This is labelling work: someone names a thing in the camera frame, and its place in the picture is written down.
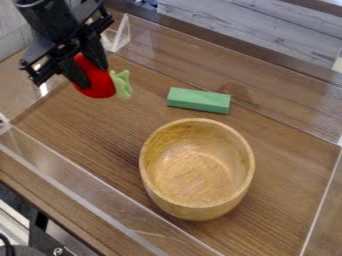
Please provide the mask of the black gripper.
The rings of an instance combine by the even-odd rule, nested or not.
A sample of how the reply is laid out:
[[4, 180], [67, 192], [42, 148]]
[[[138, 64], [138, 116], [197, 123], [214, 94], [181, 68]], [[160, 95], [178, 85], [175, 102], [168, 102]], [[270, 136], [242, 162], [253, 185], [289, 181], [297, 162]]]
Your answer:
[[62, 74], [82, 89], [91, 82], [74, 57], [82, 53], [103, 71], [108, 69], [100, 34], [114, 23], [104, 0], [82, 0], [71, 7], [66, 0], [14, 0], [34, 31], [34, 41], [19, 62], [19, 69], [40, 86]]

